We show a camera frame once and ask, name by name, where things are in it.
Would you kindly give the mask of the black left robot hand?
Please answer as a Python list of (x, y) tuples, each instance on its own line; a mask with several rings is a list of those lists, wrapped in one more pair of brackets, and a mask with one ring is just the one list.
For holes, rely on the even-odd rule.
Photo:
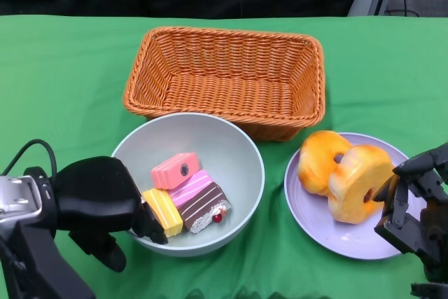
[(168, 242), (155, 212), (117, 158), (99, 156), (72, 163), (56, 174), (52, 189), (58, 229), (113, 271), (122, 272), (127, 264), (113, 233), (132, 230), (156, 244)]

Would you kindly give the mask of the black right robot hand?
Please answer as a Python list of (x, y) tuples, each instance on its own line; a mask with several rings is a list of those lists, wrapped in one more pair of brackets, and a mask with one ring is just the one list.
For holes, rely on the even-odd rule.
[(447, 282), (447, 144), (399, 164), (374, 194), (383, 202), (374, 231), (401, 253), (413, 253), (428, 281)]

